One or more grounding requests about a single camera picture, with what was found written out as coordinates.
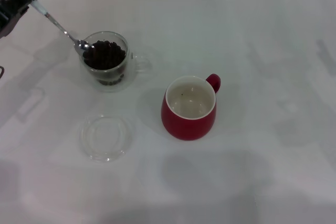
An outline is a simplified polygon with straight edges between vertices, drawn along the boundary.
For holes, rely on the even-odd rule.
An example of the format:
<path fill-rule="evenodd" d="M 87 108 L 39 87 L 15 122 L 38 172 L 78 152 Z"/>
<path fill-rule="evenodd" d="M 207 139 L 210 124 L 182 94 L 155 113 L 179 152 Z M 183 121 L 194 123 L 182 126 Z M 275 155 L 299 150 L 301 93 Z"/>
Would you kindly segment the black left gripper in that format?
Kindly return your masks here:
<path fill-rule="evenodd" d="M 36 0 L 10 0 L 10 3 L 13 6 L 26 6 L 32 1 Z M 29 7 L 26 6 L 19 12 L 12 12 L 8 8 L 7 1 L 1 0 L 1 38 L 6 37 L 13 31 L 18 21 L 26 14 L 28 9 Z"/>

